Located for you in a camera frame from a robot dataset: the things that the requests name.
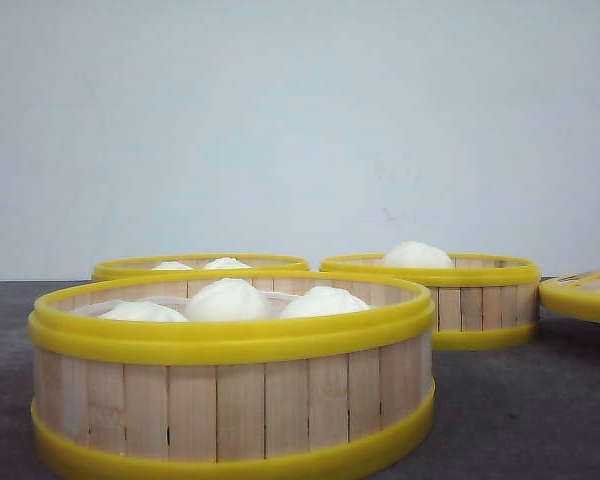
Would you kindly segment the front bamboo steamer basket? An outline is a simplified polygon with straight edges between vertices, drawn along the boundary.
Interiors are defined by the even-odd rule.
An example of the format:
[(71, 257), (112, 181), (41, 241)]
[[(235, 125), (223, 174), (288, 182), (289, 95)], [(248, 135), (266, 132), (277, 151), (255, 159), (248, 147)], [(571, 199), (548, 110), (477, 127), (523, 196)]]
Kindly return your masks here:
[(246, 322), (114, 321), (117, 300), (184, 297), (211, 273), (91, 283), (40, 297), (31, 418), (66, 479), (359, 479), (413, 451), (434, 416), (434, 305), (374, 275), (245, 274), (283, 301), (345, 289), (363, 312)]

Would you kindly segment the left white bun front basket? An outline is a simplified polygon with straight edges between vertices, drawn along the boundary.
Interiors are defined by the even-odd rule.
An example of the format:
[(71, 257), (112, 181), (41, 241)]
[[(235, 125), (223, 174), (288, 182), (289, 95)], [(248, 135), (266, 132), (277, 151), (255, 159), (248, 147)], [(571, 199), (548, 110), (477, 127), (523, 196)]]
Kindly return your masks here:
[(119, 321), (187, 322), (180, 312), (150, 301), (121, 301), (99, 317)]

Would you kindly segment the left bun back basket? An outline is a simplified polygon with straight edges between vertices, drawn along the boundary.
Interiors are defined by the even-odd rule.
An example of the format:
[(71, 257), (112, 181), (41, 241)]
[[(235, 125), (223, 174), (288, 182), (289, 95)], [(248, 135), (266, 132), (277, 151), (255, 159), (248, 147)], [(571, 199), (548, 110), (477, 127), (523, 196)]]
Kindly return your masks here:
[(154, 271), (187, 271), (192, 270), (192, 267), (176, 260), (162, 261), (152, 267)]

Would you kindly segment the right white bun front basket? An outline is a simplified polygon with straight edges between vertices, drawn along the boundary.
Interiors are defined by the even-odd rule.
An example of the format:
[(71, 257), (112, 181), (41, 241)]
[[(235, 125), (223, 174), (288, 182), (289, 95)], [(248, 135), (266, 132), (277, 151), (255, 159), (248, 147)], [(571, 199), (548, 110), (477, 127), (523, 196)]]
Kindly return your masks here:
[(280, 313), (281, 318), (328, 316), (366, 311), (371, 308), (348, 290), (315, 286), (289, 304)]

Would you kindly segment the woven bamboo steamer lid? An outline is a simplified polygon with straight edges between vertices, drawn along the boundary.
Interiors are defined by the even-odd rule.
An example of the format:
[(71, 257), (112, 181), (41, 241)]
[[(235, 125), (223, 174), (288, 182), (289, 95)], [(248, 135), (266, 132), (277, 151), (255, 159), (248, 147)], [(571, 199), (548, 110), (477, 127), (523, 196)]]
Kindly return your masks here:
[(542, 281), (539, 295), (548, 310), (600, 323), (600, 270)]

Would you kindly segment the middle white bun front basket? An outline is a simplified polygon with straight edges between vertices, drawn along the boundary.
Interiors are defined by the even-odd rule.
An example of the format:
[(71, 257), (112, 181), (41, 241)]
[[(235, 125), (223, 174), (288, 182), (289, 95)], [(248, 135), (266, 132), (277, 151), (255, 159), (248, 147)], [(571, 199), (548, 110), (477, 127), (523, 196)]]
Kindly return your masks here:
[(222, 278), (191, 297), (184, 308), (190, 321), (247, 321), (267, 317), (267, 297), (243, 279)]

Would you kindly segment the white bun with yellow dot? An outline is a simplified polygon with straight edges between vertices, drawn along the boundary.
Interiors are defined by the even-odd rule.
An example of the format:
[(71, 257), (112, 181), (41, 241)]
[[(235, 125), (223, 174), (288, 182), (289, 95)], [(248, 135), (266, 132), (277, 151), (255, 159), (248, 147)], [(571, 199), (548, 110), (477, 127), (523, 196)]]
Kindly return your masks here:
[(381, 265), (395, 268), (453, 268), (451, 257), (440, 248), (423, 242), (408, 240), (389, 252), (381, 259)]

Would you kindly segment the white bun basket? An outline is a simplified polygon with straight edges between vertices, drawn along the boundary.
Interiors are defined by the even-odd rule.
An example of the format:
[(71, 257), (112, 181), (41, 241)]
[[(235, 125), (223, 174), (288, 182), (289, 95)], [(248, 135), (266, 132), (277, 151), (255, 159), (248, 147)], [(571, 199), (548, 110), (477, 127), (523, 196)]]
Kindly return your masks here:
[(267, 317), (267, 297), (243, 279), (222, 278), (191, 297), (184, 308), (190, 321), (247, 321)]
[(121, 301), (99, 317), (119, 321), (187, 322), (180, 312), (150, 301)]
[(371, 308), (348, 290), (315, 286), (289, 304), (280, 313), (281, 318), (328, 316), (366, 311)]

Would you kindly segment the right bun back basket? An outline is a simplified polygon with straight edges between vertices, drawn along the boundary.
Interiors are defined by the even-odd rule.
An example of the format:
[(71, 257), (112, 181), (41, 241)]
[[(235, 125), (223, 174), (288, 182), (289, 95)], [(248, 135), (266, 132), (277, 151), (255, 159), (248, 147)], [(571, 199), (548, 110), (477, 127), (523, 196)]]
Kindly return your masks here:
[(205, 270), (234, 270), (250, 269), (251, 266), (235, 257), (220, 257), (207, 262), (203, 268)]

